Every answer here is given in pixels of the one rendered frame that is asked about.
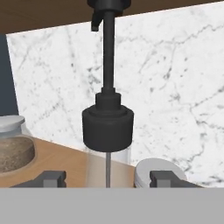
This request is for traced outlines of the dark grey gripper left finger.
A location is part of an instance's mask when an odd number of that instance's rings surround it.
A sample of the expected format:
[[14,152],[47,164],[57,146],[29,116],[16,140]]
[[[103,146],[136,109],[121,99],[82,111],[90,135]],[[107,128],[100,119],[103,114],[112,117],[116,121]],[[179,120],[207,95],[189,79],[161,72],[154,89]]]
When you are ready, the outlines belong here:
[[20,183],[16,187],[66,187],[65,171],[43,171],[36,178]]

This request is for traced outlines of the clear pump bottle black top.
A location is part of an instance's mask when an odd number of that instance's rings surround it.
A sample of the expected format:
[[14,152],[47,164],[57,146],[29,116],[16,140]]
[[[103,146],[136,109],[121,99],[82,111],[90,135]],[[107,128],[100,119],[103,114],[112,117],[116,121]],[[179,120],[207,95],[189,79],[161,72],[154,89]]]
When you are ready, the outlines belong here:
[[114,88],[115,18],[131,0],[87,0],[94,9],[91,30],[103,28],[103,86],[95,104],[82,111],[83,142],[87,147],[87,187],[127,187],[128,170],[116,162],[132,143],[134,112],[123,106]]

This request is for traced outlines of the glass jar with grey lid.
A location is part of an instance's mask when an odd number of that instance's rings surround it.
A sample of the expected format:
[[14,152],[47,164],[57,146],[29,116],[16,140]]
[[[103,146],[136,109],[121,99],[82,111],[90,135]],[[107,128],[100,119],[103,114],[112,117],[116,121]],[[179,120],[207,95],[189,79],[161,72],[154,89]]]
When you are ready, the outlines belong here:
[[35,158],[35,143],[21,115],[0,116],[0,173],[14,172]]

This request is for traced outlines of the white round shaker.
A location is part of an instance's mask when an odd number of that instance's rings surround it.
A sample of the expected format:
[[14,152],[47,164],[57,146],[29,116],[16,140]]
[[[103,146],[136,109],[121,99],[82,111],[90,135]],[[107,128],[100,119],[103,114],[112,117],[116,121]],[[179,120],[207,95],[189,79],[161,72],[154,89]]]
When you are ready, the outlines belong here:
[[134,185],[136,188],[149,188],[151,171],[172,171],[183,180],[186,180],[185,173],[173,162],[162,158],[146,158],[137,163],[134,175]]

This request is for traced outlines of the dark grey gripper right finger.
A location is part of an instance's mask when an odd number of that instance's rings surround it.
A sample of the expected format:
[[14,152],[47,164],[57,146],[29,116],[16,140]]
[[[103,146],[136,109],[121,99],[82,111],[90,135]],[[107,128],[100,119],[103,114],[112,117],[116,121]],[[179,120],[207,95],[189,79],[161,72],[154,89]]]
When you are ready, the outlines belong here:
[[186,180],[180,179],[173,171],[151,171],[150,187],[156,188],[200,188]]

